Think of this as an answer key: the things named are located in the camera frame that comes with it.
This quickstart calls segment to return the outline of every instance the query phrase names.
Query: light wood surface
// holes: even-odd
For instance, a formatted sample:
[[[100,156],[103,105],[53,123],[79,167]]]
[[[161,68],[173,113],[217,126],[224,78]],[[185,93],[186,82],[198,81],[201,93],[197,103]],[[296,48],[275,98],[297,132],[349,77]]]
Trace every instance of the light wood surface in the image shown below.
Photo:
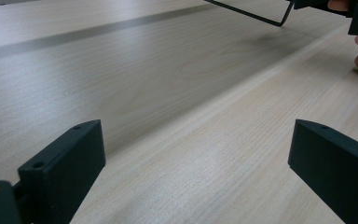
[[[0,7],[0,179],[101,119],[107,165],[73,223],[342,223],[287,157],[296,119],[358,140],[349,22],[306,8],[277,28],[186,0]]]

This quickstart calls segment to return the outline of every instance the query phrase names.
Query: black object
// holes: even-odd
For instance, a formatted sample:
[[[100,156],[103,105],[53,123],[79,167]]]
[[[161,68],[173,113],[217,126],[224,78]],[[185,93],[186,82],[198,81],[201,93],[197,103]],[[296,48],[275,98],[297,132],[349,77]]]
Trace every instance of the black object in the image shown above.
[[[351,27],[350,27],[348,34],[349,35],[358,35],[358,0],[350,1],[348,12],[338,12],[338,11],[330,10],[327,7],[329,0],[291,0],[289,7],[286,9],[286,12],[285,12],[281,22],[272,21],[267,18],[257,16],[253,13],[244,11],[244,10],[236,8],[236,7],[232,7],[230,5],[227,5],[227,4],[218,2],[218,1],[214,1],[214,0],[205,0],[205,1],[215,4],[215,5],[218,5],[220,7],[225,7],[227,9],[239,12],[243,15],[252,17],[252,18],[260,20],[260,21],[267,22],[267,23],[275,25],[275,26],[282,26],[286,22],[286,19],[289,16],[290,10],[293,5],[294,5],[294,9],[301,9],[303,7],[314,7],[314,8],[318,8],[320,10],[324,10],[324,11],[328,11],[328,12],[335,13],[338,15],[346,16],[347,18],[352,18]]]
[[[289,165],[345,223],[358,224],[358,142],[297,120]]]
[[[0,181],[0,224],[67,224],[105,166],[101,122],[71,128]]]

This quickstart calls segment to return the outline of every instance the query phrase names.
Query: black wire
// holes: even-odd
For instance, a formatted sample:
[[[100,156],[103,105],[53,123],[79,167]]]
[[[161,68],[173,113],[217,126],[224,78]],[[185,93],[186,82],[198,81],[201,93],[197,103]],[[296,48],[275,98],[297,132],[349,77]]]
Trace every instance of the black wire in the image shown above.
[[[293,7],[293,4],[295,3],[294,0],[290,1],[290,4],[289,4],[289,7],[286,9],[286,12],[284,13],[284,16],[283,16],[283,19],[282,21],[278,22],[278,21],[272,21],[270,19],[267,19],[267,18],[264,18],[264,17],[261,17],[261,16],[257,16],[253,13],[250,13],[250,12],[247,12],[247,11],[244,11],[242,9],[239,9],[237,7],[232,7],[232,6],[229,6],[229,5],[226,5],[226,4],[223,4],[221,2],[216,2],[214,0],[205,0],[206,2],[209,2],[209,3],[212,3],[212,4],[215,4],[217,6],[220,6],[220,7],[225,7],[227,9],[230,9],[230,10],[233,10],[233,11],[236,11],[236,12],[239,12],[240,14],[243,14],[243,15],[246,15],[246,16],[249,16],[249,17],[252,17],[254,19],[257,19],[259,21],[263,21],[263,22],[266,22],[268,24],[271,24],[271,25],[274,25],[274,26],[283,26],[283,24],[286,22],[287,20],[287,17],[289,16],[290,14],[290,11],[292,10],[292,7]]]

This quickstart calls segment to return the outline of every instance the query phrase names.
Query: tabletop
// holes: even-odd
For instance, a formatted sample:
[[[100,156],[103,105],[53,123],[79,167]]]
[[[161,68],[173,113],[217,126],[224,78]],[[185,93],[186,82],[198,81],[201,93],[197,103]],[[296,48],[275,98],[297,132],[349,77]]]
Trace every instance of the tabletop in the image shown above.
[[[280,28],[194,0],[1,6],[0,179],[100,119],[107,164],[72,223],[342,223],[287,159],[296,119],[358,141],[350,22],[304,8]]]

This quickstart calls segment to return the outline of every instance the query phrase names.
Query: wooden table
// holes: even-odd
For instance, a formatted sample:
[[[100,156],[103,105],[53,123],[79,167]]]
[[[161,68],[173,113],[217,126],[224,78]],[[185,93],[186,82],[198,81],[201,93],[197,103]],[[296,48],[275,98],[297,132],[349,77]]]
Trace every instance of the wooden table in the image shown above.
[[[296,119],[358,140],[349,23],[190,0],[0,7],[0,179],[101,119],[107,165],[73,223],[342,223],[287,158]]]

